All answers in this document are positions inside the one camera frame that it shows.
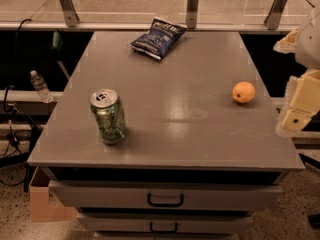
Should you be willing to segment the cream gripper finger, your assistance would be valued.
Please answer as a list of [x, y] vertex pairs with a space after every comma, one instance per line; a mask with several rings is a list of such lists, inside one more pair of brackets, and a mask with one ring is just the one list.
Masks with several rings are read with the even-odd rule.
[[291, 76], [275, 132], [292, 138], [320, 111], [320, 71], [307, 69], [300, 77]]
[[296, 37], [298, 28], [290, 31], [284, 38], [277, 41], [273, 50], [278, 53], [288, 54], [296, 51]]

